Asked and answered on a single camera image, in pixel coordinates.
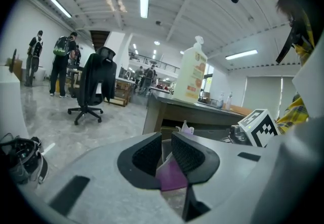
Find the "label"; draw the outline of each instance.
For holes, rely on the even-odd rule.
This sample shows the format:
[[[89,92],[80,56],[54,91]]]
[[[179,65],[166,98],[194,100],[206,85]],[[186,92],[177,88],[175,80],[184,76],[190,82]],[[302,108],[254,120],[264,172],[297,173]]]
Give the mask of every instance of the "label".
[[[192,70],[190,82],[187,86],[185,95],[189,98],[198,99],[201,85],[203,84],[206,59],[196,52],[193,66],[194,68]]]

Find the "person's arm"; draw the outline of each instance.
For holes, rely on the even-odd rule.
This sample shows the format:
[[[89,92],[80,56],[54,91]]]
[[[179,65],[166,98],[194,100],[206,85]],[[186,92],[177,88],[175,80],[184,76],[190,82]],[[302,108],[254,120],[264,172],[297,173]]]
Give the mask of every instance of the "person's arm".
[[[72,44],[72,47],[71,47],[70,57],[71,57],[71,59],[74,59],[75,58],[76,43],[75,43],[75,41],[73,41],[71,44]]]
[[[36,38],[33,37],[33,38],[31,39],[30,43],[29,43],[29,47],[28,47],[28,50],[27,50],[27,55],[30,55],[31,49],[32,49],[32,47],[35,45],[35,43],[36,43]]]
[[[308,113],[299,94],[296,94],[293,103],[288,106],[285,115],[277,120],[277,127],[281,134],[285,134],[294,125],[306,122]]]

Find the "window blind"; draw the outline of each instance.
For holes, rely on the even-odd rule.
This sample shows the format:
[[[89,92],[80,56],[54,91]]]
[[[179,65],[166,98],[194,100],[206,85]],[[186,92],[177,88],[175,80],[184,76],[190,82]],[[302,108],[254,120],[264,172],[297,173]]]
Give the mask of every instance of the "window blind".
[[[297,93],[292,80],[293,80],[292,77],[282,78],[282,98],[281,98],[281,105],[279,111],[280,118],[282,118],[285,115],[285,110],[293,102],[293,98]]]
[[[281,77],[248,77],[243,107],[268,109],[276,120],[281,93]]]

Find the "yellow plaid shirt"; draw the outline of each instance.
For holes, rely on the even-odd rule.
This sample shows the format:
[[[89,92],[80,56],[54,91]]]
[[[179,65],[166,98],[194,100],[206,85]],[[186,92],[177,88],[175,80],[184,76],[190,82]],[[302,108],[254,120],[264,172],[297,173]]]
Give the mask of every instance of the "yellow plaid shirt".
[[[300,57],[301,65],[303,66],[308,57],[310,56],[311,52],[313,51],[315,44],[314,44],[314,38],[313,38],[313,32],[311,30],[311,26],[309,23],[309,20],[304,13],[304,22],[306,25],[307,34],[310,40],[310,44],[303,43],[302,46],[295,45],[296,53]],[[303,123],[307,120],[308,113],[307,109],[304,105],[304,102],[300,95],[297,93],[293,99],[293,103],[288,106],[288,108],[285,111],[285,115],[277,121],[277,126],[281,134],[284,134],[288,131],[289,128],[291,128],[293,125]]]

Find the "pillar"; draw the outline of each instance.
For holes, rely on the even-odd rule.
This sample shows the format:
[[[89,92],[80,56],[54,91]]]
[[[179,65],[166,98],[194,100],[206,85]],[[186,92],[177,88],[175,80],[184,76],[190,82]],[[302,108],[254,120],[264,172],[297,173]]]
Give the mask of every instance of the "pillar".
[[[125,70],[128,69],[129,56],[128,56],[128,46],[132,40],[132,33],[123,32],[111,32],[105,42],[105,47],[113,50],[116,55],[113,61],[117,65],[116,77],[119,76],[120,68],[123,67]]]

